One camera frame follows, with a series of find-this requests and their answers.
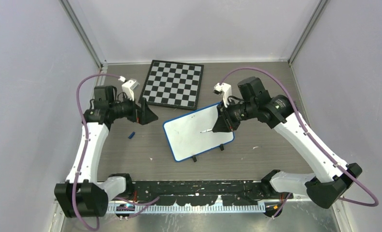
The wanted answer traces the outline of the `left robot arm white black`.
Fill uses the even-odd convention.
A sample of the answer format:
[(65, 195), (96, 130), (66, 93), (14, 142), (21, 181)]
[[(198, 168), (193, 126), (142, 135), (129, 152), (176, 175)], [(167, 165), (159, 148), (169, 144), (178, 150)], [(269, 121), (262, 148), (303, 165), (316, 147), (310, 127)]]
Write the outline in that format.
[(75, 162), (65, 182), (57, 183), (55, 197), (68, 218), (102, 217), (108, 203), (116, 197), (129, 200), (134, 195), (134, 184), (130, 174), (111, 174), (99, 183), (98, 166), (102, 149), (115, 120), (127, 120), (146, 125), (158, 120), (149, 108), (146, 98), (139, 103), (121, 92), (118, 100), (117, 88), (100, 86), (94, 88), (90, 108), (83, 113), (82, 137)]

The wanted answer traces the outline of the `blue white marker pen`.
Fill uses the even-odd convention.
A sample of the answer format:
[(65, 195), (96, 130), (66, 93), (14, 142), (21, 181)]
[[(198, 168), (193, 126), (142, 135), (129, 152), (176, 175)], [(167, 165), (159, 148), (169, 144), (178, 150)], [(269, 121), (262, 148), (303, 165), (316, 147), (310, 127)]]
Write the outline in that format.
[(206, 130), (201, 131), (200, 133), (207, 133), (207, 132), (211, 132), (211, 131), (212, 131), (212, 129), (206, 129)]

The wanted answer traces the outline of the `blue marker cap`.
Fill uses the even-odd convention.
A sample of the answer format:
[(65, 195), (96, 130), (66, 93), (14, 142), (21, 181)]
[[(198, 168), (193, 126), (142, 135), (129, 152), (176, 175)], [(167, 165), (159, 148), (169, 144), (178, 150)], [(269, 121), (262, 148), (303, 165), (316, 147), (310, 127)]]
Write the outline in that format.
[(128, 139), (132, 139), (132, 138), (134, 137), (134, 135), (135, 135), (135, 132), (133, 131), (133, 132), (129, 135)]

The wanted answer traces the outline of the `whiteboard with blue frame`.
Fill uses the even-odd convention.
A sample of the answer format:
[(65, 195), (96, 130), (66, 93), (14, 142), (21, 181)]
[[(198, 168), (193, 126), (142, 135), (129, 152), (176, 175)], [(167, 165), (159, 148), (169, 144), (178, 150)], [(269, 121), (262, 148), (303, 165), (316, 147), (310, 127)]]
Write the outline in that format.
[(233, 132), (200, 133), (214, 126), (218, 117), (218, 104), (211, 104), (163, 123), (163, 130), (176, 162), (219, 148), (220, 145), (234, 140)]

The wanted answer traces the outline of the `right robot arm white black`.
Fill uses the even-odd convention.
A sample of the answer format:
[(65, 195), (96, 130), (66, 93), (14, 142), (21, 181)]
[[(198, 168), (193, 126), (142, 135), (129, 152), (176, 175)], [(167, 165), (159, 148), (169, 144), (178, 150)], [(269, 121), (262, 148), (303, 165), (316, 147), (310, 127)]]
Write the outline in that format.
[(286, 139), (312, 169), (310, 174), (290, 174), (273, 170), (261, 179), (262, 193), (275, 198), (290, 192), (308, 196), (317, 206), (328, 209), (362, 173), (357, 163), (348, 164), (333, 154), (301, 115), (295, 115), (292, 104), (284, 95), (271, 97), (258, 77), (238, 83), (241, 98), (231, 94), (231, 85), (218, 83), (214, 93), (223, 99), (217, 106), (218, 118), (212, 132), (233, 132), (240, 123), (256, 118)]

